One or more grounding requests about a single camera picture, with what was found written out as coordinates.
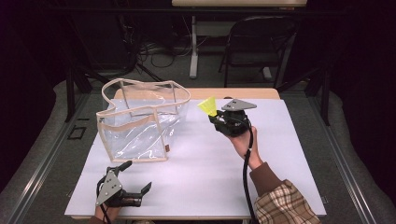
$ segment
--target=clear plastic bag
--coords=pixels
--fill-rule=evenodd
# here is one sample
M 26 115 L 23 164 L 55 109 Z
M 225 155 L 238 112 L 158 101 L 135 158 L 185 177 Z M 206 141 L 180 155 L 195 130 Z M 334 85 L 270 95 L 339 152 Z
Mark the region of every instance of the clear plastic bag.
M 190 93 L 174 81 L 117 78 L 102 88 L 98 132 L 111 161 L 165 161 Z

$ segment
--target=table leg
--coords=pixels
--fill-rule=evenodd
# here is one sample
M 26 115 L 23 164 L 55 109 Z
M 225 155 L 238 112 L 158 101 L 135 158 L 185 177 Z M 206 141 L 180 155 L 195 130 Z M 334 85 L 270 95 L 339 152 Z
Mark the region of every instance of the table leg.
M 198 52 L 197 52 L 197 27 L 196 27 L 195 16 L 192 16 L 191 32 L 192 32 L 192 43 L 191 43 L 192 54 L 191 54 L 190 78 L 197 78 Z

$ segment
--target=brown plaid fabric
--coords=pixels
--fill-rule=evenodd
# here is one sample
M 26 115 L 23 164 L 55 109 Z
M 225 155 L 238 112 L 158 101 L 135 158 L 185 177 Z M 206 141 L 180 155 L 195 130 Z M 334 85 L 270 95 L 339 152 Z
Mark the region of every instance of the brown plaid fabric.
M 289 181 L 256 200 L 257 219 L 261 224 L 320 223 L 304 196 Z

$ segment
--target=hand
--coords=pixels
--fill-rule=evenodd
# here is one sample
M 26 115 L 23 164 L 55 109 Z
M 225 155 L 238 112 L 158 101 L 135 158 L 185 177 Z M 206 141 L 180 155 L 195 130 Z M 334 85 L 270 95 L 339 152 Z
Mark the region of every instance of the hand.
M 117 216 L 119 215 L 119 212 L 121 210 L 121 207 L 108 207 L 103 204 L 103 206 L 105 207 L 105 210 L 107 209 L 107 215 L 110 218 L 110 221 L 113 222 L 114 220 L 116 220 Z M 102 209 L 100 208 L 100 206 L 97 206 L 95 208 L 95 216 L 101 220 L 104 220 L 105 222 L 107 222 L 106 218 L 105 218 L 105 214 L 103 214 Z
M 254 170 L 262 164 L 262 159 L 260 158 L 259 149 L 257 146 L 257 129 L 256 129 L 256 127 L 252 126 L 251 131 L 253 132 L 253 146 L 251 147 L 251 153 L 250 153 L 250 158 L 248 161 L 248 166 L 250 167 L 251 170 Z M 248 151 L 248 144 L 250 141 L 250 131 L 247 130 L 246 132 L 244 132 L 241 135 L 236 136 L 236 137 L 231 137 L 231 136 L 227 136 L 227 137 L 230 139 L 230 141 L 233 144 L 233 147 L 235 148 L 238 155 L 242 159 L 245 159 L 245 155 Z

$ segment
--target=white table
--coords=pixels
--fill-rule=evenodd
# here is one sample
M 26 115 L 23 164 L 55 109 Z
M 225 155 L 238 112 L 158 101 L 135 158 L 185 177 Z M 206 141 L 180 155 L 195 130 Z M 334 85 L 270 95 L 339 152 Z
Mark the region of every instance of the white table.
M 285 103 L 274 99 L 244 100 L 258 106 L 246 112 L 259 130 L 262 158 L 281 179 L 294 183 L 317 215 L 326 215 Z M 198 108 L 201 101 L 189 102 L 188 116 L 175 134 L 168 161 L 137 162 L 120 173 L 120 182 L 128 192 L 138 192 L 152 182 L 142 206 L 123 208 L 120 218 L 249 219 L 242 183 L 243 161 Z M 217 100 L 218 108 L 229 101 Z M 107 166 L 117 165 L 110 163 L 97 136 L 65 214 L 73 218 L 92 216 L 96 183 Z M 254 202 L 257 194 L 250 179 L 248 186 Z
M 306 0 L 172 0 L 172 6 L 174 7 L 305 7 L 305 5 Z M 229 21 L 198 22 L 195 16 L 192 16 L 190 78 L 197 78 L 197 36 L 225 36 L 229 33 L 233 24 L 234 22 Z

